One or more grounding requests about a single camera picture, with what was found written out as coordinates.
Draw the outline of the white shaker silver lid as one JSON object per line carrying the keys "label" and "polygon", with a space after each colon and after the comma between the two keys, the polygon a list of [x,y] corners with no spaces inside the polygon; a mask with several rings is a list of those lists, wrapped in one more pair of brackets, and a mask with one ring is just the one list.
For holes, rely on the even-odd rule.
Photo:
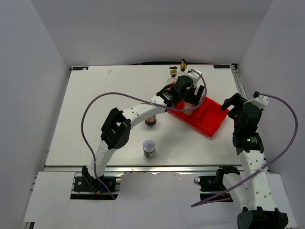
{"label": "white shaker silver lid", "polygon": [[184,103],[184,107],[183,107],[183,110],[184,110],[184,114],[185,115],[191,115],[193,113],[193,108],[195,107],[195,105],[193,104],[190,104],[190,103]]}

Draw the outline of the glass oil bottle gold cap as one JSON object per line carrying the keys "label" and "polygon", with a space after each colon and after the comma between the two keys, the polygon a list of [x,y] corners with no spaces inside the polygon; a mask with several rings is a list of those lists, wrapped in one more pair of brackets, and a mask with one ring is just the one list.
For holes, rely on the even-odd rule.
{"label": "glass oil bottle gold cap", "polygon": [[178,73],[176,66],[170,67],[169,69],[170,69],[170,77],[169,77],[169,79],[167,79],[166,85],[175,84],[175,82],[176,82],[176,78],[175,77],[176,77],[176,75]]}

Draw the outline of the red lid sauce jar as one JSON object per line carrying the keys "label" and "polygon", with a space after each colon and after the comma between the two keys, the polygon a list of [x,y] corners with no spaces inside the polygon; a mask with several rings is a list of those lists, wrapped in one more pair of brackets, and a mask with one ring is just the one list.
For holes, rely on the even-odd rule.
{"label": "red lid sauce jar", "polygon": [[151,116],[151,117],[149,117],[149,118],[147,118],[147,119],[145,119],[145,123],[146,123],[148,126],[153,126],[153,125],[155,125],[155,124],[156,124],[156,121],[157,121],[157,118],[156,118],[155,115],[154,115],[154,116]]}

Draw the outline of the dark spice jar silver lid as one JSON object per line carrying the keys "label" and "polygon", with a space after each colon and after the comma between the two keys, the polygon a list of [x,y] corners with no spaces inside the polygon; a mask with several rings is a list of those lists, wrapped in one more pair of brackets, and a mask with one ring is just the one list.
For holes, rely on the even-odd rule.
{"label": "dark spice jar silver lid", "polygon": [[152,141],[152,140],[144,141],[142,148],[143,148],[143,154],[145,157],[147,157],[147,158],[154,157],[154,155],[156,153],[156,145],[155,145],[154,141]]}

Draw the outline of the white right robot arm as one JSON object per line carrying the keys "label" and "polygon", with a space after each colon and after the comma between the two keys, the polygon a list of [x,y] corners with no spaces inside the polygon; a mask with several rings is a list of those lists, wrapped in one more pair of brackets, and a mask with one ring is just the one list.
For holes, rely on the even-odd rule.
{"label": "white right robot arm", "polygon": [[246,100],[239,93],[225,99],[221,110],[234,121],[233,145],[243,166],[245,183],[229,192],[240,209],[237,226],[240,229],[285,229],[288,215],[276,205],[268,185],[264,167],[264,146],[257,126],[268,99],[257,96]]}

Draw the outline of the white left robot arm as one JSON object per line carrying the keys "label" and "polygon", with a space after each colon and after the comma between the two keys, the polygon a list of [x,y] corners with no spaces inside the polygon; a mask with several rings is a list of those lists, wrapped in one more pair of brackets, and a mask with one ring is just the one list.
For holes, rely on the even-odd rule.
{"label": "white left robot arm", "polygon": [[178,111],[177,105],[186,102],[192,105],[185,109],[190,112],[200,107],[206,98],[206,84],[198,85],[203,76],[196,70],[190,70],[178,77],[174,84],[168,84],[149,100],[138,99],[139,105],[129,109],[113,108],[101,128],[101,140],[97,150],[89,148],[92,161],[82,168],[85,186],[91,191],[97,191],[101,186],[109,190],[102,177],[105,168],[114,152],[124,147],[130,137],[131,130],[144,120],[165,113]]}

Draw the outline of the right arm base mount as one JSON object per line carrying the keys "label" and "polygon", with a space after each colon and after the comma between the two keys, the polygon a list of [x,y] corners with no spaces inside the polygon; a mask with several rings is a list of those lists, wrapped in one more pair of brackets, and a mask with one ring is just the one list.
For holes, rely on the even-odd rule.
{"label": "right arm base mount", "polygon": [[234,166],[220,166],[213,176],[199,176],[194,178],[194,183],[200,186],[200,199],[204,200],[212,195],[226,190],[223,185],[223,177],[225,174],[238,174],[240,175],[237,167]]}

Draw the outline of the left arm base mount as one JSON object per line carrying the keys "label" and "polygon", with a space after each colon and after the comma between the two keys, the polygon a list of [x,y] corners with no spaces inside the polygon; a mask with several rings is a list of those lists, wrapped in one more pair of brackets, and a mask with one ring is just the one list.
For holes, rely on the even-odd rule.
{"label": "left arm base mount", "polygon": [[100,177],[100,180],[110,190],[101,184],[98,180],[93,179],[91,184],[83,176],[76,176],[73,181],[71,196],[72,200],[115,200],[118,197],[120,181],[117,177]]}

